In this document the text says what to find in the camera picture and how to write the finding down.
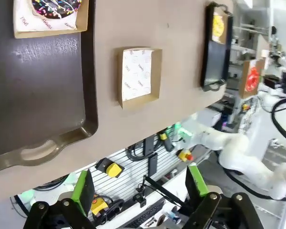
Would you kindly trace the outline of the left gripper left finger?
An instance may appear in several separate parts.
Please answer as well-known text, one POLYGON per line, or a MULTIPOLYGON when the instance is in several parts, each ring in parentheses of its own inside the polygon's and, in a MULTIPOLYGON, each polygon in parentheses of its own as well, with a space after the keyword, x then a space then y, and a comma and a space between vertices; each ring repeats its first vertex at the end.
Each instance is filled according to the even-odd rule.
POLYGON ((70 198, 49 205, 45 201, 34 203, 25 221, 25 229, 94 229, 88 219, 94 198, 94 184, 89 170, 81 172, 70 198))

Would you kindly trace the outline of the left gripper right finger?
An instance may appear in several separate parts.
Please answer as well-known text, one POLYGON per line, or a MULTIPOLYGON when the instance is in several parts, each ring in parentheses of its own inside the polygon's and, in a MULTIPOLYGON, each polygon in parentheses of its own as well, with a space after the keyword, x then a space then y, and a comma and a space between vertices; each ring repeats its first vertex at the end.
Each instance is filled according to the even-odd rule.
POLYGON ((262 229, 264 226, 246 193, 226 197, 210 191, 197 166, 186 169, 189 195, 186 229, 262 229))

